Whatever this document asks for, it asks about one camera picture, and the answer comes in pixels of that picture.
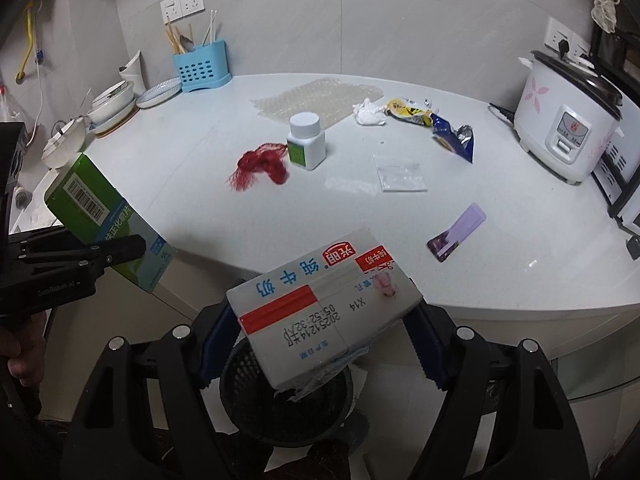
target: rice cooker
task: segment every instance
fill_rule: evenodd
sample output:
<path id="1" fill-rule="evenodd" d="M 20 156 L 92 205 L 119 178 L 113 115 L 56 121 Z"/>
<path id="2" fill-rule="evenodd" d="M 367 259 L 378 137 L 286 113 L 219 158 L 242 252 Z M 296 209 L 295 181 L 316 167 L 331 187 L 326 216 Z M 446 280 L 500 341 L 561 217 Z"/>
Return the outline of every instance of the rice cooker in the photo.
<path id="1" fill-rule="evenodd" d="M 569 184 L 582 182 L 611 136 L 623 135 L 622 95 L 588 60 L 532 54 L 533 60 L 520 58 L 531 70 L 513 122 L 520 145 Z"/>

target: kitchen counter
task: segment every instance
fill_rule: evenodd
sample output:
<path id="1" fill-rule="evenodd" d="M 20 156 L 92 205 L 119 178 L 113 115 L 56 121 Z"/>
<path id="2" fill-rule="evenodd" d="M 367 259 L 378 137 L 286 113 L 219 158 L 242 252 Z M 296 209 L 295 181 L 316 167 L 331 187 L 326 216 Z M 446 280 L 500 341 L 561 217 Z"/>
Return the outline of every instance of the kitchen counter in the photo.
<path id="1" fill-rule="evenodd" d="M 640 304 L 640 263 L 609 218 L 594 180 L 569 186 L 518 145 L 486 103 L 432 88 L 355 76 L 394 97 L 429 98 L 457 128 L 474 128 L 474 163 L 446 151 L 430 129 L 388 118 L 349 117 L 326 131 L 315 170 L 289 166 L 245 192 L 226 185 L 240 156 L 286 142 L 288 125 L 261 117 L 251 100 L 320 76 L 252 75 L 179 94 L 140 110 L 86 150 L 129 203 L 176 249 L 266 272 L 361 224 L 393 255 L 428 302 L 465 319 L 600 316 Z M 382 193 L 373 155 L 420 163 L 427 192 Z M 443 263 L 426 248 L 472 203 L 487 220 Z"/>

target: white bottle cap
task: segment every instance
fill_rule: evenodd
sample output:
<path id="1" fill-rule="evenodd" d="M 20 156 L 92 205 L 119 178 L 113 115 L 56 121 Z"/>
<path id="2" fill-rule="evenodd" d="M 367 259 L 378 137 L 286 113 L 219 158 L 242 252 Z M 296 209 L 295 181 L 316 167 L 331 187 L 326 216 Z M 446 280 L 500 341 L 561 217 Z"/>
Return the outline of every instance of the white bottle cap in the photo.
<path id="1" fill-rule="evenodd" d="M 289 127 L 294 137 L 310 139 L 320 133 L 320 117 L 313 112 L 301 112 L 289 119 Z"/>

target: human hand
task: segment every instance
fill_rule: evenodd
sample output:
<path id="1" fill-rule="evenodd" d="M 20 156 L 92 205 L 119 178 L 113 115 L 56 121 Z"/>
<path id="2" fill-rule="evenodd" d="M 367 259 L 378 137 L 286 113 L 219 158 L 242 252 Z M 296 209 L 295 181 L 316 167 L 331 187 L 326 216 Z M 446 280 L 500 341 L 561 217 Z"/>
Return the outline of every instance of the human hand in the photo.
<path id="1" fill-rule="evenodd" d="M 44 378 L 45 341 L 42 333 L 47 314 L 39 312 L 16 333 L 0 326 L 0 355 L 8 359 L 10 374 L 20 379 L 22 386 L 37 386 Z"/>

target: yellow pipe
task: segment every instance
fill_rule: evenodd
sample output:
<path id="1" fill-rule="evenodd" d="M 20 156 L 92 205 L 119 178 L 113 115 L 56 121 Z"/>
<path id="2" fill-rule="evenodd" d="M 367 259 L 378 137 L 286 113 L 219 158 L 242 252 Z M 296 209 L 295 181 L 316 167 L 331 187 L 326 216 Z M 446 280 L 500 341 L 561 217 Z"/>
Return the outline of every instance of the yellow pipe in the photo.
<path id="1" fill-rule="evenodd" d="M 27 6 L 24 8 L 24 25 L 27 29 L 27 37 L 29 39 L 29 48 L 27 49 L 27 53 L 24 55 L 24 59 L 22 60 L 22 66 L 15 76 L 15 82 L 22 84 L 24 81 L 25 73 L 24 69 L 27 66 L 27 62 L 29 60 L 29 56 L 33 51 L 33 14 L 31 13 L 31 7 L 33 7 L 33 0 L 31 0 Z"/>

